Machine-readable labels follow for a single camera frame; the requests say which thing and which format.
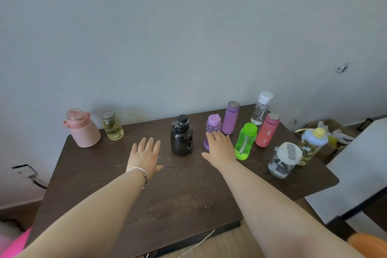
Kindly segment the clear bottle with white cap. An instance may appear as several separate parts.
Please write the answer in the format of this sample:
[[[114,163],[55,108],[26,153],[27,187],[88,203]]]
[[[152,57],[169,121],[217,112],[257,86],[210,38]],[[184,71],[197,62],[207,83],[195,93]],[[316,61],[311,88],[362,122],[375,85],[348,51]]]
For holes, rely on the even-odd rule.
[[[268,114],[270,102],[273,97],[273,94],[268,91],[262,91],[259,94],[258,102],[255,105],[254,111],[250,119],[251,123],[257,126],[262,125],[266,115]]]

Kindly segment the white flower plush toy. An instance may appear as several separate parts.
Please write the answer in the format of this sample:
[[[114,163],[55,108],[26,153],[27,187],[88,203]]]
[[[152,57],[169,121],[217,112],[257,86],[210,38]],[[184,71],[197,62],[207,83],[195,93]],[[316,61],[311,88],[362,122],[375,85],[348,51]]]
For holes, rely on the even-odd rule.
[[[344,128],[334,119],[319,121],[317,127],[325,129],[328,136],[328,144],[335,149],[346,147],[356,138],[354,133]]]

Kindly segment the purple thermos flask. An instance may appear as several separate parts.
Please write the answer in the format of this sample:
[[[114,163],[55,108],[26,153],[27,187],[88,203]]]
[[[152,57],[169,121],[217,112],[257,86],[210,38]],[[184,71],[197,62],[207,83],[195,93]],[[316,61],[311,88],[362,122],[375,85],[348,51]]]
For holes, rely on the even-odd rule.
[[[236,101],[230,101],[225,111],[225,117],[222,125],[222,133],[232,135],[234,133],[236,121],[239,114],[240,104]]]

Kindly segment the cartoon bottle with blue lid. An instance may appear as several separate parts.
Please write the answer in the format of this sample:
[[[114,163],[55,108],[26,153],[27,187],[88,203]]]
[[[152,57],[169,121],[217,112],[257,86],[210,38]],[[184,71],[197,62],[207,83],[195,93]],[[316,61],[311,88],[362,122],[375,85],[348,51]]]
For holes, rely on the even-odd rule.
[[[328,143],[327,131],[324,128],[304,128],[296,130],[296,133],[303,134],[301,139],[297,143],[297,146],[302,151],[302,157],[297,164],[298,166],[304,166],[307,162],[324,146]]]

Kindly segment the dark wooden table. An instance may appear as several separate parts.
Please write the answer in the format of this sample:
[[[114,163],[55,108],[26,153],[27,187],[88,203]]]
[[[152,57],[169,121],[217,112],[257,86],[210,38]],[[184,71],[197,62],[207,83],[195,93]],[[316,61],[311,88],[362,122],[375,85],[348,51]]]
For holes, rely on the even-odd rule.
[[[68,136],[32,225],[26,246],[53,222],[98,189],[124,173],[133,143],[143,137],[161,141],[159,163],[164,166],[140,194],[110,254],[135,258],[196,237],[242,219],[235,199],[219,171],[201,153],[205,124],[210,114],[225,109],[189,114],[193,152],[172,153],[172,118],[125,125],[124,137],[111,141],[102,132],[91,148],[80,148]]]

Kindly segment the person's left hand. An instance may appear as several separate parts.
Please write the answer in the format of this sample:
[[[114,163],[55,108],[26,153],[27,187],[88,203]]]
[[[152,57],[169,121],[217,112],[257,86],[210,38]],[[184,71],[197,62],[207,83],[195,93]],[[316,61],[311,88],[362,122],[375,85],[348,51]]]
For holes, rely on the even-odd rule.
[[[137,144],[137,159],[131,160],[131,154],[128,159],[126,172],[141,171],[146,179],[150,181],[155,175],[155,167],[158,164],[161,141],[154,142],[153,153],[146,154],[146,144],[149,139],[142,138]]]

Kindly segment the person's right hand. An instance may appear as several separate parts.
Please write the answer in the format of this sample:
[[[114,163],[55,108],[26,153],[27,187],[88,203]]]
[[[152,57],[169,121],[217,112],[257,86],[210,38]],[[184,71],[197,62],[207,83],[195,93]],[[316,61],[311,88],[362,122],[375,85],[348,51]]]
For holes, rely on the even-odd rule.
[[[210,164],[214,168],[222,173],[226,168],[236,163],[235,151],[228,150],[228,135],[225,136],[221,132],[221,143],[219,145],[215,145],[214,143],[214,132],[206,132],[206,137],[209,143],[208,153],[210,153],[213,158],[213,162]]]

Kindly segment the small purple water bottle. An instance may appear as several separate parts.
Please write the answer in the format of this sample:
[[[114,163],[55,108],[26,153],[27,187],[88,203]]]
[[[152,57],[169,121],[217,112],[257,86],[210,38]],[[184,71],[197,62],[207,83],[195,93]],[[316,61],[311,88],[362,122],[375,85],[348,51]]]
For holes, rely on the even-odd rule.
[[[212,133],[212,132],[218,132],[221,130],[221,117],[219,114],[211,114],[206,122],[206,132]]]

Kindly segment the wall socket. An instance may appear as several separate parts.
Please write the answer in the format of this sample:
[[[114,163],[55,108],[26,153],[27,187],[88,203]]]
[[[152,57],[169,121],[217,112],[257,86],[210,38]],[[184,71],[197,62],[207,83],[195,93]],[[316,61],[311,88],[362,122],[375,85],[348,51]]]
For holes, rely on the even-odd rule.
[[[11,169],[22,178],[34,178],[38,175],[38,172],[28,164],[13,166]]]

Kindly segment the black water bottle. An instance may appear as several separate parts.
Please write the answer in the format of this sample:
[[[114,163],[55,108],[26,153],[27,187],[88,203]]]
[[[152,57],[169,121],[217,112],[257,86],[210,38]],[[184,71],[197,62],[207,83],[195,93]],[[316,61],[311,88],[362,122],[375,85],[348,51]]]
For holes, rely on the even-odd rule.
[[[185,114],[179,115],[172,123],[171,133],[172,153],[177,156],[186,156],[193,150],[193,128]]]

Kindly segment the clear cup with white lid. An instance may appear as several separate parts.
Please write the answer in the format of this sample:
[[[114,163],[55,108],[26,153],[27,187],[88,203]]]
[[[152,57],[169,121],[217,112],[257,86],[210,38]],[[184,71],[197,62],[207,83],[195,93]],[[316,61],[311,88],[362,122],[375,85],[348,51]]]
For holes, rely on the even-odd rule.
[[[268,164],[269,172],[277,178],[286,178],[302,158],[302,150],[293,143],[284,142],[275,147],[275,154]]]

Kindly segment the yellow-tinted glass jar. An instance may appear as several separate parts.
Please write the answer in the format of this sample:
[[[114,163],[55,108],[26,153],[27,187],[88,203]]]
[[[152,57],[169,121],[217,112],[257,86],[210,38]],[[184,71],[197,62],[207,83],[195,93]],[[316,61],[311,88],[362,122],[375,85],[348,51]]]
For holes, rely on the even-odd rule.
[[[116,141],[123,138],[123,127],[114,111],[104,111],[102,114],[102,120],[104,130],[109,140]]]

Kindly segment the white side table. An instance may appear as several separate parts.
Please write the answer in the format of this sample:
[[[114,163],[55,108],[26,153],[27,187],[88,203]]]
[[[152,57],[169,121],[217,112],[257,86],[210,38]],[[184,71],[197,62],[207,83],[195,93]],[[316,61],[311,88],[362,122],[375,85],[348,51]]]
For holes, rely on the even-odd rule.
[[[323,224],[387,241],[387,118],[373,121],[327,168],[339,183],[305,198]]]

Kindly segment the coral pink thermos flask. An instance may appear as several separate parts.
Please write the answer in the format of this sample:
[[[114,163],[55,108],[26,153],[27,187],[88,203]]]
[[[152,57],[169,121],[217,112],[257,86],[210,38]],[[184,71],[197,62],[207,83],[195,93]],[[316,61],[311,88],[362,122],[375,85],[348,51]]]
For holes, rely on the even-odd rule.
[[[261,148],[267,147],[279,124],[280,116],[272,112],[268,113],[259,129],[255,144]]]

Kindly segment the person's right forearm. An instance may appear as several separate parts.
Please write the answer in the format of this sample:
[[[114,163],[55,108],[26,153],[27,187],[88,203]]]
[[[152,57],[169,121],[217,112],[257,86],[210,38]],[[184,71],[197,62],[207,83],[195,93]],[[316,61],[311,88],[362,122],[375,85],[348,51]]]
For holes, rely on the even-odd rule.
[[[265,258],[364,258],[241,163],[220,162],[216,168]]]

